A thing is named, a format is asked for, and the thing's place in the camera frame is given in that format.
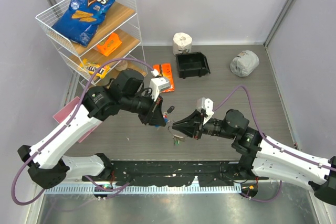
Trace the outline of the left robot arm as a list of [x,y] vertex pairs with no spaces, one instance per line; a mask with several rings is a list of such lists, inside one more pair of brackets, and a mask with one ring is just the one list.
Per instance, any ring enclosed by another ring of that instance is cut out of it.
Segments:
[[108,180],[112,176],[112,164],[104,154],[69,157],[65,152],[121,110],[137,114],[144,125],[165,126],[160,92],[169,87],[167,78],[155,77],[145,88],[144,76],[134,69],[126,69],[110,85],[89,88],[83,100],[50,134],[33,146],[23,145],[18,149],[29,176],[43,189],[84,175]]

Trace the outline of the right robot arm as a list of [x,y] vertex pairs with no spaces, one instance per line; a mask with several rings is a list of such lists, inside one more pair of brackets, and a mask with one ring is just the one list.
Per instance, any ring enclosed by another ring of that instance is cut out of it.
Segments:
[[232,148],[241,154],[237,171],[244,179],[256,176],[282,180],[335,205],[335,157],[327,159],[301,152],[248,124],[241,112],[230,109],[222,120],[208,120],[204,111],[194,111],[174,122],[172,128],[196,140],[204,134],[233,140]]

